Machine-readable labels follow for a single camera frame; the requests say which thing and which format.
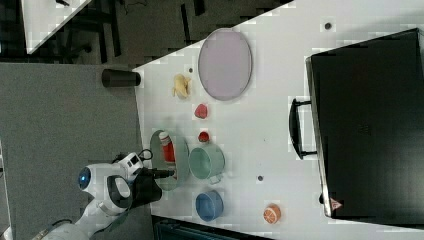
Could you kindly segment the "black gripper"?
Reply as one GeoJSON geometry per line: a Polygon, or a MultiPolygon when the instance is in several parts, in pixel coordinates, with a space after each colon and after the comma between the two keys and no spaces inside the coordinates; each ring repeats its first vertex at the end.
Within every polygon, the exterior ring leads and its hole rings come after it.
{"type": "Polygon", "coordinates": [[[155,178],[167,178],[175,175],[174,170],[157,170],[152,171],[147,168],[142,168],[137,171],[138,175],[133,182],[134,190],[152,190],[157,187],[155,178]]]}

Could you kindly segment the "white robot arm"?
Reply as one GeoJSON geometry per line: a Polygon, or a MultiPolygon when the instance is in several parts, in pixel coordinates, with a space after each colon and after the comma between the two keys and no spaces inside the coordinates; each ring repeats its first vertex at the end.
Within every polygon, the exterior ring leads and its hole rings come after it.
{"type": "Polygon", "coordinates": [[[75,223],[59,220],[31,240],[90,240],[130,210],[158,201],[162,190],[155,180],[174,174],[174,170],[148,169],[126,160],[88,165],[80,171],[78,185],[92,200],[81,217],[75,223]]]}

